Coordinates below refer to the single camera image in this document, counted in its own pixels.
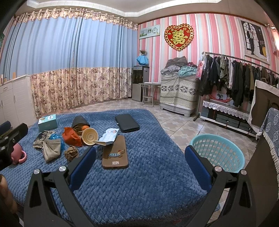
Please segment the person's left hand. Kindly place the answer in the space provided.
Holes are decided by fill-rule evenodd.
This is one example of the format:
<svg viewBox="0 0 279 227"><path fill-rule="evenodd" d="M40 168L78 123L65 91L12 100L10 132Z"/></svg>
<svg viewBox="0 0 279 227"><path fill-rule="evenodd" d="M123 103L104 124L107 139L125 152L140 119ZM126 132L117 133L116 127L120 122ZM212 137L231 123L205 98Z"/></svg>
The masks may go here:
<svg viewBox="0 0 279 227"><path fill-rule="evenodd" d="M17 203L13 199L13 195L8 188L6 178L1 174L1 196L4 200L4 204L7 206L8 210L14 214L17 212Z"/></svg>

